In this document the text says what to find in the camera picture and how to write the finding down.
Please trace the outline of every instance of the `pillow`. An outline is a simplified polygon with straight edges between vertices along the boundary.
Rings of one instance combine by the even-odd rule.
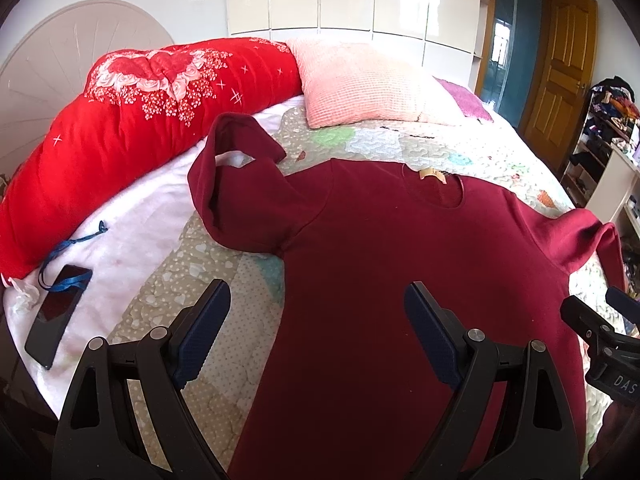
[[[482,119],[490,123],[494,122],[494,118],[492,118],[491,114],[482,106],[482,101],[471,90],[450,81],[445,81],[444,79],[436,78],[436,81],[451,94],[451,97],[453,97],[465,117]]]
[[[298,62],[311,128],[366,119],[461,124],[453,97],[421,67],[367,43],[287,41]]]
[[[102,56],[0,203],[0,272],[23,278],[95,209],[206,136],[301,92],[283,43],[223,38]]]

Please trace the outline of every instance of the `blue lanyard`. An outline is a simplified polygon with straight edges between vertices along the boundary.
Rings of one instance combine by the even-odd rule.
[[[49,253],[49,256],[45,258],[42,265],[40,266],[40,272],[38,273],[38,284],[44,289],[50,292],[61,292],[62,290],[67,290],[72,286],[85,290],[87,284],[89,283],[89,279],[91,278],[91,272],[85,272],[84,274],[80,274],[80,276],[74,276],[72,278],[65,278],[59,283],[55,285],[47,285],[44,282],[44,270],[51,263],[52,260],[58,257],[58,255],[64,251],[66,248],[73,244],[77,244],[79,242],[85,242],[87,240],[91,240],[91,238],[95,238],[102,233],[105,233],[109,230],[109,228],[104,224],[104,221],[100,220],[100,224],[98,225],[98,232],[92,235],[83,236],[82,238],[76,238],[73,240],[69,238],[69,240],[64,240],[60,242],[58,245],[54,247],[54,249]]]

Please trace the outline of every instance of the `black phone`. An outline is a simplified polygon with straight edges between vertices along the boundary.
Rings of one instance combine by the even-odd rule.
[[[83,267],[66,265],[62,268],[53,285],[63,280],[86,274],[83,287],[70,286],[65,290],[52,291],[42,302],[36,319],[33,321],[24,349],[31,357],[49,370],[56,356],[56,350],[65,333],[69,319],[84,292],[84,285],[91,279],[92,271]]]

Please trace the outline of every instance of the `silver bolt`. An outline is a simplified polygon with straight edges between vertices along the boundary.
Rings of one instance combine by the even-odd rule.
[[[546,350],[546,345],[542,341],[540,341],[540,339],[534,339],[531,342],[531,348],[533,348],[536,352],[540,352],[542,354],[542,352]]]
[[[149,335],[151,336],[151,339],[162,339],[164,336],[166,336],[166,334],[167,334],[167,331],[164,326],[156,326],[149,333]]]
[[[471,341],[481,342],[484,341],[484,332],[479,328],[472,328],[466,333]]]
[[[94,337],[93,339],[91,339],[91,341],[89,341],[89,350],[97,350],[101,346],[102,346],[101,337]]]

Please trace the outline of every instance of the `white bed sheet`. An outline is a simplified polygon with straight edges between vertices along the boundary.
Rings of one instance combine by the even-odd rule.
[[[255,114],[270,134],[280,127],[284,112],[304,103],[303,96]],[[60,416],[78,359],[88,341],[107,337],[146,279],[178,245],[178,237],[195,209],[187,173],[205,140],[162,168],[140,178],[96,210],[72,238],[97,231],[103,220],[108,231],[89,241],[72,245],[49,264],[44,278],[52,283],[62,267],[75,264],[93,269],[94,275],[82,295],[63,335],[51,370],[45,370],[24,351],[24,343],[44,299],[30,309],[19,305],[14,288],[4,292],[3,304],[10,333],[33,381],[56,416]],[[37,270],[25,282],[37,284]]]

